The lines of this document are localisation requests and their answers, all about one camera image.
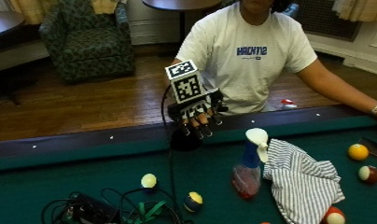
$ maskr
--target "person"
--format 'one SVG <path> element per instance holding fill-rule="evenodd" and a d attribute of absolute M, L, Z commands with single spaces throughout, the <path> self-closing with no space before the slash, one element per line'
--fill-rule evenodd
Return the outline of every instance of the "person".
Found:
<path fill-rule="evenodd" d="M 356 90 L 322 64 L 301 23 L 279 13 L 291 0 L 239 0 L 201 19 L 172 64 L 193 60 L 203 87 L 219 88 L 235 115 L 270 111 L 270 87 L 285 68 L 335 102 L 377 117 L 377 100 Z M 213 110 L 183 120 L 195 128 L 209 123 Z"/>

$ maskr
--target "white striped towel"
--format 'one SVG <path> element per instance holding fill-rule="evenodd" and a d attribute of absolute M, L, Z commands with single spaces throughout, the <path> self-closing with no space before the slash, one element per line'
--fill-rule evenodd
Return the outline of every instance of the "white striped towel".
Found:
<path fill-rule="evenodd" d="M 286 141 L 271 140 L 263 177 L 273 180 L 278 209 L 293 224 L 319 224 L 334 203 L 346 199 L 336 169 Z"/>

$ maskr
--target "glove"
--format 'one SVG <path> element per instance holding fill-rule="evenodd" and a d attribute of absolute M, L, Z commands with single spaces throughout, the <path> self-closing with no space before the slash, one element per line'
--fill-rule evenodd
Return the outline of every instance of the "glove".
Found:
<path fill-rule="evenodd" d="M 209 127 L 209 123 L 201 122 L 198 116 L 211 116 L 217 125 L 222 123 L 215 108 L 219 108 L 222 104 L 223 95 L 218 89 L 209 91 L 209 94 L 199 97 L 195 101 L 190 101 L 185 104 L 173 104 L 168 106 L 169 117 L 174 121 L 181 122 L 181 129 L 186 135 L 190 134 L 189 124 L 194 119 L 199 126 L 194 126 L 194 131 L 199 139 L 203 135 L 211 136 L 213 132 Z"/>

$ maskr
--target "plastic bottle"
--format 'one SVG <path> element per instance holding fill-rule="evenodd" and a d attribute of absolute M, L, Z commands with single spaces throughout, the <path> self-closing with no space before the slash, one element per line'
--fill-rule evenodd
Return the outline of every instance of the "plastic bottle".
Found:
<path fill-rule="evenodd" d="M 239 163 L 233 169 L 233 184 L 242 199 L 251 199 L 261 188 L 261 162 L 266 162 L 269 135 L 262 129 L 246 132 L 246 148 Z"/>

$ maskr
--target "wooden floor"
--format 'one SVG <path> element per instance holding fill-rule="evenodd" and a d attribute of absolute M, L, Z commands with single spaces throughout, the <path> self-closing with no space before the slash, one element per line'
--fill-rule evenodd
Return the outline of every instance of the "wooden floor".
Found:
<path fill-rule="evenodd" d="M 160 47 L 137 47 L 137 72 L 133 76 L 66 85 L 57 77 L 49 58 L 17 66 L 3 73 L 15 82 L 36 79 L 20 90 L 16 106 L 0 97 L 0 141 L 76 133 L 101 129 L 161 123 L 164 68 L 172 57 L 158 57 Z M 346 67 L 332 58 L 322 57 L 324 65 L 348 83 L 377 99 L 377 76 Z M 298 77 L 285 73 L 273 86 L 271 102 L 295 101 L 299 108 L 334 105 Z"/>

